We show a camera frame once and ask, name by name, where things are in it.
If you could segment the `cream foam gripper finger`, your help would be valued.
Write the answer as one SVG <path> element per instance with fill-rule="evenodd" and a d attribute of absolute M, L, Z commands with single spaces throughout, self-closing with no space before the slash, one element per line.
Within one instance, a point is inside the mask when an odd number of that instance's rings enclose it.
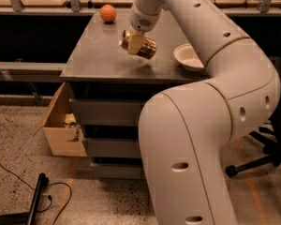
<path fill-rule="evenodd" d="M 128 53 L 132 55 L 138 55 L 141 53 L 141 47 L 144 43 L 145 36 L 139 34 L 132 34 L 128 41 Z"/>

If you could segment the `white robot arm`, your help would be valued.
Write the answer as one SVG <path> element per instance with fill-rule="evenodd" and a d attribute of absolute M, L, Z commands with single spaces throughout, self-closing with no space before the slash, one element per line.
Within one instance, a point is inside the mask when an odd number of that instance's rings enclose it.
<path fill-rule="evenodd" d="M 277 107 L 278 72 L 259 45 L 208 0 L 135 0 L 131 25 L 149 28 L 168 8 L 209 77 L 164 90 L 139 120 L 143 168 L 158 225 L 237 225 L 220 148 Z"/>

